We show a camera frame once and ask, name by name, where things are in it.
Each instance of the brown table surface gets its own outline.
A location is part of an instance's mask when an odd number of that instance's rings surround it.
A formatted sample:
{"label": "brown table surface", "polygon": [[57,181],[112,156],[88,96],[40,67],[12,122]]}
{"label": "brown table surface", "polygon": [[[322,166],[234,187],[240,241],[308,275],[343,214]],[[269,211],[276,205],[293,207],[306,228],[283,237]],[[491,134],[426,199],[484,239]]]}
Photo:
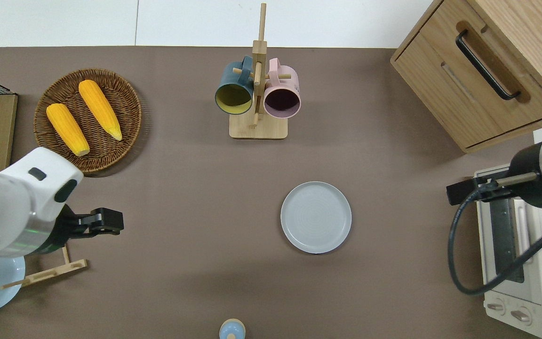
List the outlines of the brown table surface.
{"label": "brown table surface", "polygon": [[[235,140],[213,95],[224,65],[249,52],[0,48],[0,83],[20,95],[12,161],[37,146],[41,94],[76,69],[125,77],[148,120],[132,161],[85,178],[68,201],[77,213],[122,211],[125,230],[71,241],[89,268],[21,288],[0,309],[0,339],[213,339],[232,317],[249,339],[533,338],[450,281],[445,195],[531,135],[464,155],[390,66],[392,49],[269,48],[298,72],[303,108],[283,141]],[[279,221],[290,190],[314,180],[340,189],[353,215],[325,255],[293,247]],[[473,210],[461,228],[459,268],[479,283]],[[34,273],[62,254],[26,260]]]}

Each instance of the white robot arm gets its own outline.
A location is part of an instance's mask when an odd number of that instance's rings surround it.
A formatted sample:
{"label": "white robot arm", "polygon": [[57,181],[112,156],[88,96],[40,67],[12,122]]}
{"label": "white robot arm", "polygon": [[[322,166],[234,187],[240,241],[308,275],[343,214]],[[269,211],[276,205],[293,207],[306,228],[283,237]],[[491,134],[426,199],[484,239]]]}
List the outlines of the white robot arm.
{"label": "white robot arm", "polygon": [[0,257],[49,253],[69,238],[119,234],[120,212],[75,215],[66,206],[82,178],[78,168],[46,148],[36,148],[0,172]]}

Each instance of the wooden stand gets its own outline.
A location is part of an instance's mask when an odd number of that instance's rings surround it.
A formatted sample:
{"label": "wooden stand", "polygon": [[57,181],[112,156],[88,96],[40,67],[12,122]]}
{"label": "wooden stand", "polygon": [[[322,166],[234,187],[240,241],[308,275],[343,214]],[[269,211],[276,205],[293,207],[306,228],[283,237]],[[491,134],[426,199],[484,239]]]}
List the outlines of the wooden stand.
{"label": "wooden stand", "polygon": [[265,113],[265,71],[267,66],[267,41],[265,15],[267,4],[261,4],[258,40],[252,42],[252,67],[254,68],[254,96],[252,107],[244,114],[230,116],[230,137],[234,139],[285,139],[288,137],[288,119],[278,119]]}
{"label": "wooden stand", "polygon": [[27,275],[22,280],[6,283],[6,285],[2,285],[1,289],[3,290],[5,288],[21,285],[21,284],[22,284],[22,287],[32,285],[33,283],[38,283],[39,281],[50,279],[52,277],[57,277],[58,275],[62,275],[68,272],[76,271],[80,268],[87,267],[86,259],[81,259],[81,260],[71,262],[71,259],[68,255],[68,248],[66,247],[66,245],[62,247],[62,253],[64,255],[64,265],[50,268],[49,270],[41,271],[41,272],[34,273],[31,275]]}

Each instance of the oven window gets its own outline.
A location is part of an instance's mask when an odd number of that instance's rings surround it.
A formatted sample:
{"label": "oven window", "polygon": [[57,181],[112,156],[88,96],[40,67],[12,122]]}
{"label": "oven window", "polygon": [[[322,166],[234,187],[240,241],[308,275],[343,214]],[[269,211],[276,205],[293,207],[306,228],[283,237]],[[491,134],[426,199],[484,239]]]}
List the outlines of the oven window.
{"label": "oven window", "polygon": [[[516,259],[518,253],[516,251],[518,228],[516,228],[514,201],[513,199],[501,199],[490,202],[490,211],[495,270],[499,274]],[[524,269],[519,268],[507,280],[524,283]]]}

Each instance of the black drawer handle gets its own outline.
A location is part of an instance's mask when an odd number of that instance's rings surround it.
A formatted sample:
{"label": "black drawer handle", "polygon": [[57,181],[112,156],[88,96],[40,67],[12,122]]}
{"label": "black drawer handle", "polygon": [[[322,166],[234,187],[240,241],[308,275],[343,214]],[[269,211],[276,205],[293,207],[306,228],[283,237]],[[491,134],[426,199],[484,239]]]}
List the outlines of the black drawer handle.
{"label": "black drawer handle", "polygon": [[463,53],[463,55],[465,55],[467,60],[471,62],[471,64],[476,69],[476,71],[478,71],[478,73],[482,75],[484,80],[486,80],[488,84],[490,84],[490,86],[495,90],[495,93],[497,93],[497,95],[499,95],[499,97],[501,97],[501,99],[503,100],[512,100],[516,98],[518,95],[520,95],[520,91],[514,94],[509,94],[508,92],[505,92],[503,87],[501,87],[501,85],[497,83],[497,80],[495,80],[493,75],[489,73],[488,69],[484,67],[482,62],[478,60],[478,58],[474,55],[474,53],[470,50],[470,48],[467,45],[465,45],[465,42],[463,41],[463,37],[465,36],[465,33],[467,33],[467,30],[464,30],[463,32],[460,33],[460,35],[457,36],[457,39],[455,39],[455,44]]}

